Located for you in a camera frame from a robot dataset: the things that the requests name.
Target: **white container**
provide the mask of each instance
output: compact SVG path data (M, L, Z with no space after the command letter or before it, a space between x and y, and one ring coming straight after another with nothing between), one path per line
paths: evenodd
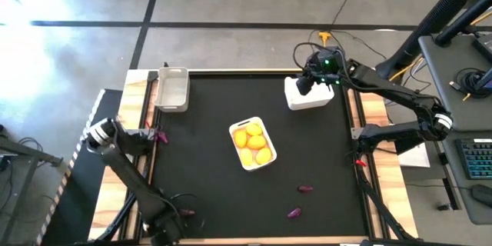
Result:
M334 97L333 88L326 84L314 84L309 93L301 95L295 84L297 80L297 78L291 77L286 77L284 80L285 98L292 111L321 107Z
M261 130L263 131L264 138L267 140L267 146L270 148L270 151L271 151L271 160L269 162L265 163L264 165L259 165L254 160L254 157L256 157L258 150L251 150L253 152L253 161L254 161L252 165L250 165L250 166L243 165L243 163L241 161L241 156L240 156L241 148L236 146L236 144L234 143L234 133L240 129L246 128L246 126L248 124L259 125L261 127ZM244 121L238 122L236 124L233 124L233 125L231 125L231 127L229 127L229 134L231 134L232 143L234 144L234 147L236 148L236 152L238 153L239 162L241 163L242 167L246 171L254 171L254 170L257 170L259 168L265 167L277 159L277 152L275 151L273 143L271 143L270 136L268 136L267 129L264 127L264 124L263 124L263 121L261 120L261 118L253 117L253 118L249 118L249 119L246 119Z
M157 98L154 105L163 112L188 109L190 77L186 68L159 68Z

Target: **black table surface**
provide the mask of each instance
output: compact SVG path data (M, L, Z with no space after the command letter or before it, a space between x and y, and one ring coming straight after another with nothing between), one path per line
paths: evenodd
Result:
M467 189L482 184L492 187L491 180L468 180L454 140L461 138L492 138L492 105L489 98L461 101L463 95L449 86L454 75L462 68L474 67L487 70L487 61L471 46L473 37L457 36L447 48L434 44L431 37L419 39L424 57L429 64L430 73L437 86L444 105L451 111L456 123L451 133L443 140L444 151L464 206L470 220L475 224L492 224L492 208L475 201Z
M191 238L259 238L367 235L351 150L343 91L326 106L291 111L284 77L200 78L191 76L189 107L162 113L169 144L158 148L153 185L194 207L200 231ZM260 117L278 158L247 172L240 164L228 129ZM297 191L310 185L309 194ZM302 215L288 219L301 207Z

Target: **gray floor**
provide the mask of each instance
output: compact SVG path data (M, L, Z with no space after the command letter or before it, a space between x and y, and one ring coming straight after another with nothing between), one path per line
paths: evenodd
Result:
M331 23L343 0L157 0L152 21ZM45 151L68 160L94 100L102 88L122 89L139 28L28 27L26 19L141 21L148 0L0 0L0 122L19 139L32 136ZM416 25L437 0L349 0L337 20L344 24ZM308 30L151 28L139 68L163 62L189 68L291 68L292 49ZM350 31L390 56L408 32ZM383 60L346 34L335 34L347 56L375 66ZM312 41L320 42L313 37ZM309 48L298 51L305 59ZM427 69L418 77L430 80ZM409 82L411 88L423 85ZM435 94L435 88L426 90ZM395 122L413 120L400 107L388 109ZM37 170L22 218L38 218L50 204L65 167ZM14 179L25 170L15 166ZM0 184L5 176L0 174ZM15 181L14 191L18 190ZM409 187L417 229L430 241L487 245L492 228L474 226L464 211L438 212L444 189ZM0 215L0 225L7 216ZM11 243L31 241L42 221L17 223Z

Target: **black pole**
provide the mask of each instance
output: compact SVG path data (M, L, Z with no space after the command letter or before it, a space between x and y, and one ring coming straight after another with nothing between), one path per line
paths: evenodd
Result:
M396 53L376 65L377 73L382 78L389 79L393 74L410 65L421 53L419 37L440 32L461 11L467 1L439 0Z
M475 5L470 7L465 13L463 13L456 21L453 22L434 40L437 45L445 46L451 41L459 32L462 32L468 27L471 22L477 19L481 14L488 10L492 6L492 0L479 0Z

